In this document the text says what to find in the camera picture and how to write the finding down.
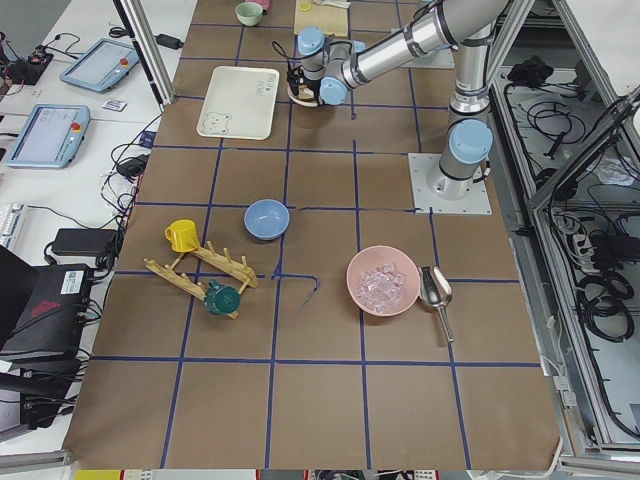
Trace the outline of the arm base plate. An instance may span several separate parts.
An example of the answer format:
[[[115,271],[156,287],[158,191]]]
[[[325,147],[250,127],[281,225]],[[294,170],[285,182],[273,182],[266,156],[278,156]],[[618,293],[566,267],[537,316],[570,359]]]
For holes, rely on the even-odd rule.
[[[408,154],[414,210],[422,214],[491,215],[482,169],[477,167],[471,179],[452,180],[440,171],[440,157]]]
[[[425,56],[414,58],[405,63],[403,68],[452,70],[455,68],[455,63],[452,50],[450,48],[444,48],[431,51]]]

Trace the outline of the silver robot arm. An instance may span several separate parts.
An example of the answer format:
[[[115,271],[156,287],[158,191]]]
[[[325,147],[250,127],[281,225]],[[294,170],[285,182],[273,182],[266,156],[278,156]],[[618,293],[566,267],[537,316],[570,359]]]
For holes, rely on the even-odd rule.
[[[493,144],[486,123],[488,63],[494,25],[506,6],[504,1],[432,1],[410,23],[370,47],[331,40],[319,28],[307,27],[297,36],[296,57],[287,61],[288,95],[306,107],[337,106],[354,89],[398,67],[457,47],[460,63],[449,101],[446,147],[426,184],[444,200],[460,200]]]

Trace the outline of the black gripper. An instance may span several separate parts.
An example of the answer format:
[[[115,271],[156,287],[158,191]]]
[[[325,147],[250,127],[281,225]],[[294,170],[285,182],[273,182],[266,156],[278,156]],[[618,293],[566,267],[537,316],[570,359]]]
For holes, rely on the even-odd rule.
[[[313,91],[314,97],[318,101],[318,103],[320,102],[320,81],[317,79],[307,78],[304,75],[304,71],[301,67],[289,68],[286,73],[286,80],[288,87],[290,87],[295,93],[298,93],[299,87],[308,87]]]

